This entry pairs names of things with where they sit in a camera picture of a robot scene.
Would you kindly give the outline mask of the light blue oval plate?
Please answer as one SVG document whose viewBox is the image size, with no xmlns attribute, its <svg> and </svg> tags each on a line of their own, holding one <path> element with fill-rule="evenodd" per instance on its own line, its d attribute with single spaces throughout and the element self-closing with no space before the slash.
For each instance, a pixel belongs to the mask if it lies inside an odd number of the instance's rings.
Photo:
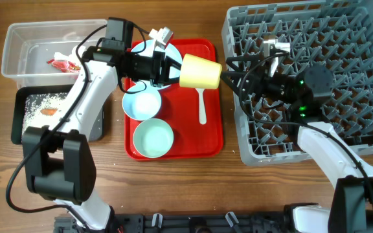
<svg viewBox="0 0 373 233">
<path fill-rule="evenodd" d="M 160 49 L 160 48 L 156 48 L 155 50 L 152 50 L 152 39 L 149 39 L 145 42 L 142 42 L 142 43 L 134 46 L 134 48 L 132 48 L 132 50 L 131 50 L 131 52 L 136 54 L 136 55 L 147 56 L 147 57 L 152 57 L 152 54 L 153 54 L 154 51 L 164 52 L 165 57 L 169 56 L 169 57 L 173 58 L 174 60 L 178 61 L 180 64 L 182 64 L 181 53 L 171 43 L 167 46 L 167 48 L 165 48 L 165 50 Z M 170 69 L 166 69 L 165 68 L 165 63 L 164 63 L 164 69 L 161 73 L 163 74 L 164 72 L 166 73 L 166 75 L 165 75 L 166 79 L 175 78 L 175 77 L 180 76 L 180 70 L 177 70 L 174 67 L 171 67 Z M 160 87 L 152 86 L 149 81 L 145 81 L 145 80 L 138 80 L 134 83 L 135 83 L 135 85 L 136 84 L 144 84 L 145 86 L 154 87 L 157 90 L 166 89 L 167 87 L 171 86 L 171 85 L 160 86 Z"/>
</svg>

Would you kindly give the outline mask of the yellow plastic cup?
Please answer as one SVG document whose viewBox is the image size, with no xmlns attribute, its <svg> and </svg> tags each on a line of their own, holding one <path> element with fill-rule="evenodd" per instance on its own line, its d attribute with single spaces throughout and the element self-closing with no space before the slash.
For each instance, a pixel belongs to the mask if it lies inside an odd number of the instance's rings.
<svg viewBox="0 0 373 233">
<path fill-rule="evenodd" d="M 179 76 L 179 86 L 200 89 L 217 89 L 222 72 L 221 64 L 185 54 Z"/>
</svg>

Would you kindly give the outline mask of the red snack wrapper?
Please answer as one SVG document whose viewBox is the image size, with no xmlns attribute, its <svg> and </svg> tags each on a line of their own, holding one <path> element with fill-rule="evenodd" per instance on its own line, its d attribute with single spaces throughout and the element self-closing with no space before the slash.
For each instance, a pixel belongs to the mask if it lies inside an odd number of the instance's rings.
<svg viewBox="0 0 373 233">
<path fill-rule="evenodd" d="M 80 66 L 69 61 L 69 60 L 55 60 L 51 59 L 47 61 L 47 64 L 60 70 L 61 72 L 80 72 Z"/>
</svg>

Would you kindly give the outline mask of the pale green bowl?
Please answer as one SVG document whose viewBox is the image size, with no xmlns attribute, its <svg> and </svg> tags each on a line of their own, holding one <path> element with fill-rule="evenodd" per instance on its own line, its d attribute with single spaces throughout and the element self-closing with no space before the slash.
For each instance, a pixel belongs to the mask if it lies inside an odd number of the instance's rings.
<svg viewBox="0 0 373 233">
<path fill-rule="evenodd" d="M 135 149 L 149 159 L 167 154 L 174 143 L 174 132 L 164 120 L 151 118 L 141 122 L 133 136 Z"/>
</svg>

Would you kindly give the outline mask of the brown sausage piece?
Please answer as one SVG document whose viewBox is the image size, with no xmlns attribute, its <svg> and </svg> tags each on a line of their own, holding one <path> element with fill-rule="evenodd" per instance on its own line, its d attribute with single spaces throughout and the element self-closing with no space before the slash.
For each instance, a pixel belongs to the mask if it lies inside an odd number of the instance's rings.
<svg viewBox="0 0 373 233">
<path fill-rule="evenodd" d="M 40 112 L 43 115 L 52 116 L 57 112 L 57 109 L 56 108 L 44 108 Z"/>
</svg>

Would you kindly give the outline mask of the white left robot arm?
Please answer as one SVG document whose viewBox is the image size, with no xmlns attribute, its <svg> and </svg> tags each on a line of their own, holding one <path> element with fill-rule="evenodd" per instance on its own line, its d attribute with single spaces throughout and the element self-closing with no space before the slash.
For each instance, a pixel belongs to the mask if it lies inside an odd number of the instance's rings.
<svg viewBox="0 0 373 233">
<path fill-rule="evenodd" d="M 118 232 L 114 209 L 95 192 L 96 166 L 89 149 L 89 135 L 108 96 L 122 87 L 122 79 L 142 81 L 146 87 L 176 83 L 170 68 L 181 63 L 164 53 L 173 37 L 169 28 L 142 30 L 151 38 L 151 56 L 131 50 L 137 25 L 111 17 L 103 26 L 106 34 L 93 46 L 76 50 L 81 69 L 66 99 L 49 121 L 28 127 L 22 137 L 27 188 L 65 208 L 79 232 Z"/>
</svg>

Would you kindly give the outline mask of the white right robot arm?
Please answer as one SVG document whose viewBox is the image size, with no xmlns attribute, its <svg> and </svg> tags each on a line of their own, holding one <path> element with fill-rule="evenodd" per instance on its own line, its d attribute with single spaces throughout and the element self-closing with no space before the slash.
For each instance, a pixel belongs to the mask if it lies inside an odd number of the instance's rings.
<svg viewBox="0 0 373 233">
<path fill-rule="evenodd" d="M 335 132 L 321 111 L 332 96 L 332 72 L 315 65 L 295 78 L 276 73 L 273 58 L 259 56 L 226 59 L 230 71 L 221 79 L 237 94 L 245 110 L 248 97 L 268 97 L 290 107 L 283 130 L 293 135 L 297 146 L 316 162 L 334 188 L 332 206 L 316 203 L 287 205 L 284 209 L 289 232 L 373 232 L 373 166 L 361 159 Z"/>
</svg>

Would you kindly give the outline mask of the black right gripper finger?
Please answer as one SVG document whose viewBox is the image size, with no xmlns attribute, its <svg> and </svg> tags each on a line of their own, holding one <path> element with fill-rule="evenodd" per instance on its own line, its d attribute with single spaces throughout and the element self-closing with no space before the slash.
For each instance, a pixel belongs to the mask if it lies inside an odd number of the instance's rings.
<svg viewBox="0 0 373 233">
<path fill-rule="evenodd" d="M 242 79 L 245 75 L 245 72 L 222 71 L 220 78 L 221 81 L 225 82 L 237 96 L 256 96 L 258 94 L 260 78 L 255 74 L 249 74 L 247 75 L 243 86 L 241 86 Z"/>
<path fill-rule="evenodd" d="M 228 57 L 225 74 L 267 74 L 267 61 L 261 55 Z"/>
</svg>

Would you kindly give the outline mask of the white rice pile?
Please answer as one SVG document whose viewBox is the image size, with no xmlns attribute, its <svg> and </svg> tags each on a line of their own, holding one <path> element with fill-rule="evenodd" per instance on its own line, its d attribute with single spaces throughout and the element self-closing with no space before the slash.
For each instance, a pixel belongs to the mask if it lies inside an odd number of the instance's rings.
<svg viewBox="0 0 373 233">
<path fill-rule="evenodd" d="M 44 93 L 31 94 L 26 98 L 25 114 L 23 117 L 22 135 L 25 130 L 31 127 L 40 128 L 49 125 L 52 116 L 41 114 L 44 108 L 58 109 L 61 103 L 65 100 L 67 93 Z"/>
</svg>

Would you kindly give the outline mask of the light blue rice bowl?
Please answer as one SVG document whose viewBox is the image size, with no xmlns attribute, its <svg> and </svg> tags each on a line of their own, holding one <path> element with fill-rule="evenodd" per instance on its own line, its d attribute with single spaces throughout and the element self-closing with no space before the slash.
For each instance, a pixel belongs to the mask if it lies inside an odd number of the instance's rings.
<svg viewBox="0 0 373 233">
<path fill-rule="evenodd" d="M 129 88 L 122 98 L 125 114 L 133 120 L 143 121 L 153 118 L 160 110 L 162 99 L 159 91 L 144 84 L 136 84 Z"/>
</svg>

